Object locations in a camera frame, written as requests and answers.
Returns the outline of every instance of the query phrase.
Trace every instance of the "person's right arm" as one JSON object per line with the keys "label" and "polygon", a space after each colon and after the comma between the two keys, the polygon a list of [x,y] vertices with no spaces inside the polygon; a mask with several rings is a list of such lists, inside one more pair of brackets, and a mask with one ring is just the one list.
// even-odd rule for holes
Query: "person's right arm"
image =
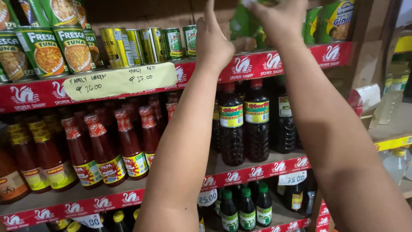
{"label": "person's right arm", "polygon": [[412,231],[412,210],[353,109],[302,40],[307,0],[253,4],[280,54],[293,119],[331,216],[342,231]]}

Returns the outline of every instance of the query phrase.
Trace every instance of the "can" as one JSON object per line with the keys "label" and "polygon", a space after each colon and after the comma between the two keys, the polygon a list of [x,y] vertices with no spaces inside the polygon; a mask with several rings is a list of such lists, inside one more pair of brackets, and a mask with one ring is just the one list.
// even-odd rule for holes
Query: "can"
{"label": "can", "polygon": [[3,66],[0,63],[0,85],[2,84],[8,84],[11,81],[9,80],[9,77],[7,76],[6,72],[4,71]]}
{"label": "can", "polygon": [[84,30],[91,30],[91,25],[87,21],[86,10],[84,9],[83,0],[73,0],[75,11],[77,15],[77,21]]}
{"label": "can", "polygon": [[62,77],[69,74],[50,27],[21,26],[14,31],[39,78]]}
{"label": "can", "polygon": [[96,69],[86,36],[80,26],[56,26],[53,30],[70,73],[84,73]]}
{"label": "can", "polygon": [[166,38],[167,59],[177,60],[183,58],[182,39],[179,28],[167,28],[163,30]]}
{"label": "can", "polygon": [[342,0],[322,9],[318,43],[346,40],[350,35],[355,0]]}
{"label": "can", "polygon": [[183,27],[183,35],[185,36],[186,55],[188,58],[196,57],[196,25]]}
{"label": "can", "polygon": [[134,65],[129,38],[125,28],[100,28],[104,48],[109,56],[112,69]]}
{"label": "can", "polygon": [[72,0],[40,0],[50,26],[78,25]]}
{"label": "can", "polygon": [[20,26],[10,0],[0,0],[0,31],[12,31]]}
{"label": "can", "polygon": [[304,24],[305,44],[314,44],[319,35],[319,17],[322,12],[322,7],[309,9],[306,11],[306,21]]}
{"label": "can", "polygon": [[130,42],[130,49],[133,54],[134,64],[144,64],[142,38],[136,29],[127,29],[127,37]]}
{"label": "can", "polygon": [[149,27],[140,30],[143,40],[143,56],[145,64],[154,64],[167,61],[164,35],[158,27]]}
{"label": "can", "polygon": [[93,59],[96,68],[102,69],[104,68],[103,60],[100,58],[99,48],[97,48],[97,40],[94,32],[92,30],[83,30],[84,36],[86,37],[87,46],[90,49],[91,58]]}
{"label": "can", "polygon": [[38,0],[19,0],[19,3],[30,25],[50,27],[50,23]]}
{"label": "can", "polygon": [[36,73],[14,31],[0,31],[0,63],[11,81],[36,79]]}

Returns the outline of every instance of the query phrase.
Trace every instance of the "handwritten price tag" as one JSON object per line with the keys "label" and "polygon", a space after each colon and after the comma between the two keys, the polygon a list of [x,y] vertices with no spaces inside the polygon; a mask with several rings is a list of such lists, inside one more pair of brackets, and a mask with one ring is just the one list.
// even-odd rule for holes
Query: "handwritten price tag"
{"label": "handwritten price tag", "polygon": [[73,100],[83,101],[163,88],[178,81],[175,65],[167,62],[76,75],[63,82]]}
{"label": "handwritten price tag", "polygon": [[306,179],[306,177],[306,171],[280,175],[278,185],[297,185],[303,182]]}
{"label": "handwritten price tag", "polygon": [[100,228],[103,227],[102,222],[100,221],[100,215],[98,213],[92,214],[92,215],[87,215],[83,217],[78,217],[78,218],[72,218],[75,221],[80,222],[81,224],[89,227],[89,228]]}
{"label": "handwritten price tag", "polygon": [[218,198],[218,192],[216,189],[212,189],[206,192],[201,192],[199,193],[197,204],[200,206],[209,206],[213,204],[217,198]]}

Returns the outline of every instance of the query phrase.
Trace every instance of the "white price tag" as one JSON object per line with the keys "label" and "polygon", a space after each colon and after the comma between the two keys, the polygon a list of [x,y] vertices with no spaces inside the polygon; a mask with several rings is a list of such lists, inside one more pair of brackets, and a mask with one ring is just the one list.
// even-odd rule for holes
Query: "white price tag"
{"label": "white price tag", "polygon": [[98,213],[72,219],[92,229],[103,227]]}
{"label": "white price tag", "polygon": [[303,182],[307,177],[306,171],[300,171],[296,173],[289,173],[279,176],[278,185],[297,185]]}
{"label": "white price tag", "polygon": [[197,198],[197,204],[200,206],[209,206],[213,204],[217,198],[218,198],[218,192],[216,191],[216,189],[212,189],[206,192],[201,192],[199,193],[199,197]]}

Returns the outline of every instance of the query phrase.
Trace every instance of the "swan logo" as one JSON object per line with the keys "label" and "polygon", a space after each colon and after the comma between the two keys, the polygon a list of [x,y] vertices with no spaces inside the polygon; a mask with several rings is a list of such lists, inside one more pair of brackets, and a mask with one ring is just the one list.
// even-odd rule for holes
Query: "swan logo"
{"label": "swan logo", "polygon": [[309,162],[308,162],[308,158],[305,157],[303,159],[298,158],[297,159],[297,163],[295,163],[295,168],[302,168],[302,167],[306,167],[308,166]]}
{"label": "swan logo", "polygon": [[13,215],[11,217],[9,216],[4,216],[3,219],[5,220],[4,223],[6,224],[6,226],[8,225],[22,225],[24,224],[24,220],[20,219],[19,216],[17,215]]}
{"label": "swan logo", "polygon": [[48,209],[43,209],[43,210],[35,210],[34,213],[36,214],[36,216],[34,216],[34,218],[36,218],[37,220],[43,220],[43,219],[48,219],[48,218],[53,218],[54,217],[54,213],[51,213],[50,210]]}
{"label": "swan logo", "polygon": [[124,193],[122,202],[123,203],[136,202],[136,201],[139,201],[139,199],[140,197],[138,197],[135,192]]}
{"label": "swan logo", "polygon": [[288,230],[297,229],[297,222],[289,223]]}
{"label": "swan logo", "polygon": [[238,172],[228,173],[227,178],[225,179],[226,183],[235,182],[240,180],[240,176]]}
{"label": "swan logo", "polygon": [[65,212],[68,214],[83,212],[83,207],[80,207],[79,203],[66,204],[64,207],[66,207]]}
{"label": "swan logo", "polygon": [[103,197],[101,199],[96,198],[94,200],[94,207],[95,208],[105,208],[105,207],[110,207],[112,206],[112,203],[109,201],[109,199],[107,199],[106,197]]}
{"label": "swan logo", "polygon": [[12,93],[14,93],[14,96],[11,97],[11,99],[16,103],[16,104],[23,104],[23,103],[29,103],[29,102],[38,102],[40,101],[39,95],[37,93],[33,93],[30,87],[27,87],[26,85],[18,89],[17,87],[10,87],[10,90]]}
{"label": "swan logo", "polygon": [[272,55],[272,53],[269,53],[266,58],[267,58],[267,62],[263,64],[264,70],[278,69],[282,67],[282,61],[279,56],[279,53],[276,53],[275,55]]}
{"label": "swan logo", "polygon": [[319,225],[325,225],[329,222],[328,218],[321,218],[321,220],[319,221]]}
{"label": "swan logo", "polygon": [[258,177],[263,175],[262,167],[251,168],[249,177]]}
{"label": "swan logo", "polygon": [[272,172],[273,173],[277,173],[277,172],[283,172],[284,170],[286,170],[286,165],[285,162],[276,162],[272,168]]}
{"label": "swan logo", "polygon": [[305,226],[309,225],[311,222],[312,222],[312,219],[310,219],[310,218],[306,219]]}
{"label": "swan logo", "polygon": [[183,72],[183,68],[181,66],[175,67],[176,74],[178,75],[178,82],[186,82],[187,75]]}
{"label": "swan logo", "polygon": [[57,81],[53,81],[53,87],[56,88],[55,91],[52,92],[52,94],[57,98],[57,99],[62,99],[62,98],[67,98],[68,95],[66,91],[64,90],[63,84],[60,86],[60,83]]}
{"label": "swan logo", "polygon": [[272,227],[271,232],[281,232],[281,227],[280,226]]}
{"label": "swan logo", "polygon": [[322,60],[323,62],[329,62],[329,61],[337,61],[339,59],[339,50],[340,46],[336,45],[332,47],[331,45],[328,46],[327,48],[327,53],[323,55]]}
{"label": "swan logo", "polygon": [[216,181],[215,181],[215,179],[213,178],[213,176],[209,176],[208,178],[204,178],[203,179],[203,186],[204,187],[207,187],[207,186],[214,186],[214,185],[216,185]]}
{"label": "swan logo", "polygon": [[329,209],[328,209],[328,208],[324,208],[324,209],[322,210],[322,214],[325,214],[325,213],[329,213]]}
{"label": "swan logo", "polygon": [[252,71],[252,65],[250,65],[249,57],[245,57],[242,60],[240,60],[240,58],[236,58],[234,59],[234,62],[236,63],[236,66],[232,67],[233,74],[248,73]]}

